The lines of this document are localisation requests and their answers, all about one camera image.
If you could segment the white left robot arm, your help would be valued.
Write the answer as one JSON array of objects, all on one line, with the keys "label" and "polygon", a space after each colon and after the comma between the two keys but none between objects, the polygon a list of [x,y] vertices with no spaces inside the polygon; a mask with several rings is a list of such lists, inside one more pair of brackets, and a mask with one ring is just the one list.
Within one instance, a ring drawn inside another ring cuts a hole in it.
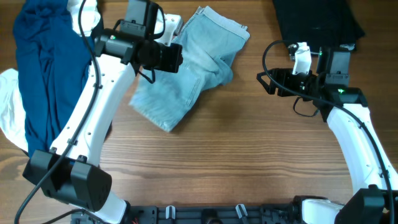
[{"label": "white left robot arm", "polygon": [[141,68],[175,73],[182,47],[172,42],[182,18],[160,19],[156,38],[138,36],[139,26],[120,21],[95,40],[93,74],[89,77],[65,128],[48,151],[35,151],[23,176],[35,190],[101,223],[131,223],[129,202],[111,190],[111,176],[100,168],[101,150],[115,112]]}]

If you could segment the light blue denim shorts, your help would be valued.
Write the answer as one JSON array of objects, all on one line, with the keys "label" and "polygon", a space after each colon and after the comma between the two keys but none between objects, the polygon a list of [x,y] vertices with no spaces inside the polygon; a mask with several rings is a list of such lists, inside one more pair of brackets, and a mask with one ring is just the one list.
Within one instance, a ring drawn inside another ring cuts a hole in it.
[{"label": "light blue denim shorts", "polygon": [[178,72],[156,71],[153,84],[140,77],[130,106],[170,132],[193,108],[201,92],[232,81],[233,60],[249,37],[247,26],[210,6],[198,7],[172,41],[182,46],[183,63]]}]

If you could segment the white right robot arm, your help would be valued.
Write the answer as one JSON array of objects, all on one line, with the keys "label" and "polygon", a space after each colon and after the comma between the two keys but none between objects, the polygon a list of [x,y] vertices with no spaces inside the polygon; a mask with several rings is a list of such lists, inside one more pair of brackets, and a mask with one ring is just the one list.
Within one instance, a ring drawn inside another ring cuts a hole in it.
[{"label": "white right robot arm", "polygon": [[353,196],[340,205],[323,197],[296,196],[288,223],[397,223],[397,172],[373,128],[368,102],[345,74],[294,74],[276,68],[257,74],[270,95],[312,101],[335,135],[351,177]]}]

